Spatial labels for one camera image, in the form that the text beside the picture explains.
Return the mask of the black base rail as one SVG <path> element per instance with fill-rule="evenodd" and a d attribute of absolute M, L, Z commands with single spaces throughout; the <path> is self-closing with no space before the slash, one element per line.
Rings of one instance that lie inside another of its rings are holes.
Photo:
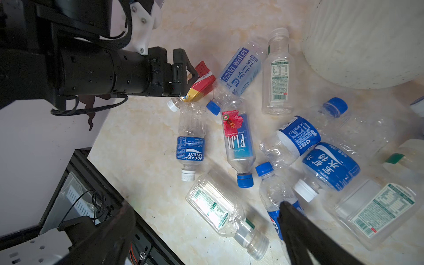
<path fill-rule="evenodd" d="M 99 225 L 127 202 L 87 155 L 86 150 L 74 152 L 38 225 L 1 237 L 1 264 L 57 265 L 72 245 L 66 233 L 58 230 L 63 222 L 89 216 Z M 180 265 L 181 259 L 136 211 L 135 217 L 135 234 L 124 265 Z"/>

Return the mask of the Fiji red flower bottle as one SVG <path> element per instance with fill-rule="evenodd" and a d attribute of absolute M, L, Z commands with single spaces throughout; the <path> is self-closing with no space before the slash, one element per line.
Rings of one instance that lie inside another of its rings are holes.
<path fill-rule="evenodd" d="M 252 135 L 243 99 L 226 102 L 221 110 L 227 161 L 236 171 L 240 188 L 254 186 L 251 168 L 256 160 Z"/>

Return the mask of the Pepsi blue label bottle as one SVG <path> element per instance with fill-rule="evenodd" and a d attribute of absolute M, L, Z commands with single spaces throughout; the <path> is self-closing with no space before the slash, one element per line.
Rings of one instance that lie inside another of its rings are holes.
<path fill-rule="evenodd" d="M 258 165 L 256 167 L 256 172 L 261 178 L 259 196 L 279 239 L 283 241 L 282 231 L 278 223 L 280 203 L 290 203 L 303 215 L 305 215 L 304 210 L 291 186 L 283 179 L 283 177 L 279 177 L 275 174 L 274 169 L 269 162 Z"/>

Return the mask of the blue label bottle by bin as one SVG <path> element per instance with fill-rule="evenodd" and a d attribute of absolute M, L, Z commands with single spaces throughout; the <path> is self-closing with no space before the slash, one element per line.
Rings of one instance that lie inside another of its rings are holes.
<path fill-rule="evenodd" d="M 424 96 L 416 99 L 410 104 L 411 110 L 416 113 L 420 118 L 424 117 Z"/>

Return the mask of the red yellow label bottle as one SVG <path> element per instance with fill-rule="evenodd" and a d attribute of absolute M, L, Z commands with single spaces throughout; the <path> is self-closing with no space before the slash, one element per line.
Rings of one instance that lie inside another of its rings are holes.
<path fill-rule="evenodd" d="M 168 101 L 167 106 L 171 111 L 176 112 L 180 110 L 184 103 L 197 102 L 213 90 L 216 77 L 205 62 L 201 61 L 195 69 L 199 74 L 198 80 L 190 88 L 186 96 L 173 97 Z"/>

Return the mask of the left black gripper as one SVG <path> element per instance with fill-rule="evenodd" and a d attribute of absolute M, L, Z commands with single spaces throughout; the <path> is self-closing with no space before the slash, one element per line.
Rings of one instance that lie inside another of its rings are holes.
<path fill-rule="evenodd" d="M 177 97 L 186 96 L 199 78 L 185 50 L 173 50 L 173 65 L 167 62 L 167 51 L 150 49 L 149 55 L 116 50 L 113 61 L 113 95 Z"/>

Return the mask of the blue label white cap bottle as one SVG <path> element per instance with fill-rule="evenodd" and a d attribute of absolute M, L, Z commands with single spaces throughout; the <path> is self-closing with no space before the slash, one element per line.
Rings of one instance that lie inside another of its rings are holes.
<path fill-rule="evenodd" d="M 320 191 L 334 195 L 331 203 L 360 207 L 375 196 L 387 182 L 384 168 L 360 151 L 349 153 L 342 146 L 318 143 L 303 158 L 304 176 L 294 190 L 308 203 Z"/>

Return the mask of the soda water blue label bottle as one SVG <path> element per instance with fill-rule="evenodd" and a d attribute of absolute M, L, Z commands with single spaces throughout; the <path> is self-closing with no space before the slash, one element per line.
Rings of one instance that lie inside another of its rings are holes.
<path fill-rule="evenodd" d="M 213 98 L 206 108 L 218 115 L 222 106 L 240 97 L 259 74 L 265 60 L 265 45 L 251 40 L 242 45 L 213 83 Z"/>

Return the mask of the white ribbed trash bin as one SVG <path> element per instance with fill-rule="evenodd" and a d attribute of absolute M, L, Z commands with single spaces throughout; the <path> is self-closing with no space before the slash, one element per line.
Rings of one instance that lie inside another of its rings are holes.
<path fill-rule="evenodd" d="M 301 50 L 322 78 L 348 88 L 397 86 L 424 72 L 423 1 L 315 1 Z"/>

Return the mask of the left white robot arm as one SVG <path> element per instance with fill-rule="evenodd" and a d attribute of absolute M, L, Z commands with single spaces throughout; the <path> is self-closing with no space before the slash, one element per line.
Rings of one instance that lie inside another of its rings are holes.
<path fill-rule="evenodd" d="M 1 107 L 43 99 L 55 116 L 96 112 L 67 109 L 83 96 L 185 96 L 199 75 L 183 49 L 168 62 L 149 47 L 162 3 L 120 1 L 123 28 L 113 36 L 112 1 L 2 1 Z"/>

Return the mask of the green label clear bottle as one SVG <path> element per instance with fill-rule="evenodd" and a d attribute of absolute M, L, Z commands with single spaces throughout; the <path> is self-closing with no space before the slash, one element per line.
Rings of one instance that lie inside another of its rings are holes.
<path fill-rule="evenodd" d="M 286 115 L 294 108 L 295 60 L 289 53 L 289 32 L 277 28 L 268 36 L 267 57 L 262 65 L 262 111 Z"/>
<path fill-rule="evenodd" d="M 372 251 L 423 204 L 424 142 L 410 139 L 342 192 L 328 194 L 324 209 Z"/>
<path fill-rule="evenodd" d="M 222 176 L 202 174 L 186 195 L 186 201 L 221 237 L 231 237 L 256 261 L 268 249 L 269 239 L 247 218 L 244 203 Z"/>

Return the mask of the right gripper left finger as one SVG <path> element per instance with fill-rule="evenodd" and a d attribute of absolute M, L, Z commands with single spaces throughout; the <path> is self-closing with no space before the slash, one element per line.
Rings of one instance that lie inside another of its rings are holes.
<path fill-rule="evenodd" d="M 58 265 L 123 265 L 135 234 L 134 209 L 127 203 L 108 220 L 95 225 L 89 216 L 63 222 L 64 231 L 71 240 L 70 252 Z"/>

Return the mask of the Pocari Sweat blue label bottle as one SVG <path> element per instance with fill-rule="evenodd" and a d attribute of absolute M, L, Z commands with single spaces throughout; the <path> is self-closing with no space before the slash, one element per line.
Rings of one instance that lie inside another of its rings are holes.
<path fill-rule="evenodd" d="M 196 170 L 205 157 L 205 110 L 198 102 L 181 108 L 176 146 L 176 159 L 182 165 L 181 179 L 195 180 Z"/>

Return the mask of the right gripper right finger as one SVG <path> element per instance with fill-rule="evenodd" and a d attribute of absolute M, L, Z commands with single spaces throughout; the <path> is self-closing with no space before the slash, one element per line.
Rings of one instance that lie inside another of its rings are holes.
<path fill-rule="evenodd" d="M 312 265 L 312 258 L 320 265 L 361 264 L 288 202 L 280 203 L 278 224 L 292 265 Z"/>

